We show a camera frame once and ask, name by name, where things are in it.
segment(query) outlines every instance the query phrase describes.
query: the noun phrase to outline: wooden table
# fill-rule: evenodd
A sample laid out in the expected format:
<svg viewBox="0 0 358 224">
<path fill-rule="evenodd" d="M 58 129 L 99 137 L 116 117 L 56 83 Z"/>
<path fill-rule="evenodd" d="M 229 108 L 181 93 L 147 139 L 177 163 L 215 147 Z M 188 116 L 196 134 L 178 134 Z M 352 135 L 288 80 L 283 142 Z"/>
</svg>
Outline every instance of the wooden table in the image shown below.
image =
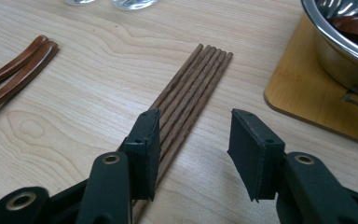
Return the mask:
<svg viewBox="0 0 358 224">
<path fill-rule="evenodd" d="M 277 223 L 275 202 L 251 203 L 226 153 L 232 108 L 255 113 L 286 151 L 319 157 L 358 191 L 358 143 L 269 108 L 263 92 L 303 13 L 292 0 L 160 0 L 139 11 L 111 1 L 0 0 L 0 67 L 38 35 L 61 51 L 0 107 L 0 199 L 87 178 L 199 44 L 234 58 L 158 187 L 141 223 Z"/>
</svg>

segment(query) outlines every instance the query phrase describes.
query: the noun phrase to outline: metal bowl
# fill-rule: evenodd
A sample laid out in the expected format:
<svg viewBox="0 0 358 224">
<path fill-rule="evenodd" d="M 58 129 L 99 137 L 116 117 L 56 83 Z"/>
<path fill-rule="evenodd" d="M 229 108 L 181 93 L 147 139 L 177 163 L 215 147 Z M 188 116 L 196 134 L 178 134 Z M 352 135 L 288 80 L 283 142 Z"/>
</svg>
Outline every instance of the metal bowl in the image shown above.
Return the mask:
<svg viewBox="0 0 358 224">
<path fill-rule="evenodd" d="M 326 20 L 358 16 L 358 0 L 302 0 L 302 5 L 316 30 L 320 64 L 337 82 L 358 93 L 358 45 Z"/>
</svg>

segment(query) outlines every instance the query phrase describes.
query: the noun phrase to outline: clamp jaw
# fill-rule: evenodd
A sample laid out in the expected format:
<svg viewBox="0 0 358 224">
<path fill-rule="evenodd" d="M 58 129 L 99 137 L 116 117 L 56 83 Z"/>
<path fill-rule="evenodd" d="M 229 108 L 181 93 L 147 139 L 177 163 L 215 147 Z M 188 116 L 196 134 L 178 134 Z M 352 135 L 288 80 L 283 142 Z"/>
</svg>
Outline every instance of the clamp jaw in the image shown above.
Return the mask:
<svg viewBox="0 0 358 224">
<path fill-rule="evenodd" d="M 228 154 L 251 200 L 273 200 L 281 223 L 358 223 L 358 193 L 343 188 L 318 158 L 284 153 L 257 116 L 232 110 Z"/>
<path fill-rule="evenodd" d="M 117 152 L 95 159 L 88 180 L 52 197 L 40 187 L 0 200 L 0 224 L 132 223 L 132 200 L 151 200 L 159 165 L 158 109 L 136 120 Z"/>
</svg>

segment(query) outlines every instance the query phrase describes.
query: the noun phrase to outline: chopstick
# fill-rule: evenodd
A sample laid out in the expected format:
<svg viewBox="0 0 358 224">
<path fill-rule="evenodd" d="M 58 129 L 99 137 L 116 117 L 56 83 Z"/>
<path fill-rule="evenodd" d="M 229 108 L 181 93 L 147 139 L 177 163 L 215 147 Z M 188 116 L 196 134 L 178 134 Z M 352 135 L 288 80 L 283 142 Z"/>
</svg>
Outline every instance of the chopstick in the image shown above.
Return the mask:
<svg viewBox="0 0 358 224">
<path fill-rule="evenodd" d="M 41 35 L 13 61 L 0 69 L 0 81 L 18 73 L 0 89 L 0 104 L 10 99 L 30 83 L 51 61 L 58 45 Z"/>
<path fill-rule="evenodd" d="M 224 75 L 232 53 L 211 46 L 198 45 L 172 81 L 162 91 L 150 109 L 159 108 L 160 162 L 157 184 L 168 170 L 172 160 L 186 139 L 214 88 Z M 133 219 L 142 213 L 147 201 L 133 202 Z"/>
</svg>

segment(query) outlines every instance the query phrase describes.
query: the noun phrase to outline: metal grommet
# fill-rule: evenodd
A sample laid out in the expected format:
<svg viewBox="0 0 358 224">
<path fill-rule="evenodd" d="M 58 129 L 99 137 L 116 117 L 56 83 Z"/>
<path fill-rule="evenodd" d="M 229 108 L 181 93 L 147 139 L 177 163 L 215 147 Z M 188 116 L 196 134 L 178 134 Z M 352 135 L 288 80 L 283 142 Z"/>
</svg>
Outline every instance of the metal grommet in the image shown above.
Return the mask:
<svg viewBox="0 0 358 224">
<path fill-rule="evenodd" d="M 296 159 L 296 161 L 301 162 L 306 165 L 312 165 L 315 163 L 313 158 L 306 156 L 306 155 L 296 155 L 295 159 Z"/>
<path fill-rule="evenodd" d="M 9 211 L 20 210 L 20 209 L 30 205 L 31 203 L 33 203 L 34 200 L 36 200 L 35 193 L 33 193 L 31 191 L 20 193 L 20 194 L 14 196 L 13 198 L 11 198 L 7 202 L 7 210 L 9 210 Z"/>
<path fill-rule="evenodd" d="M 108 155 L 103 158 L 103 163 L 110 165 L 110 164 L 114 164 L 114 163 L 118 162 L 119 160 L 120 160 L 119 156 Z"/>
</svg>

